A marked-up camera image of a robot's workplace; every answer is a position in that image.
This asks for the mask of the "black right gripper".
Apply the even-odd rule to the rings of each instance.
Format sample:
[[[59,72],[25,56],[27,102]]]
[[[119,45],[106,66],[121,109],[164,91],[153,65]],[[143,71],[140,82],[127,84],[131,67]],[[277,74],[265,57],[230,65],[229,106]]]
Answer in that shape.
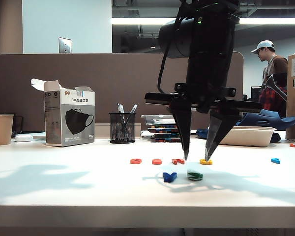
[[[179,130],[184,160],[189,154],[191,108],[199,113],[210,111],[206,138],[205,161],[209,161],[217,146],[239,120],[235,102],[227,100],[234,88],[226,87],[232,53],[196,53],[188,60],[186,82],[175,84],[179,93],[171,99],[170,111]]]

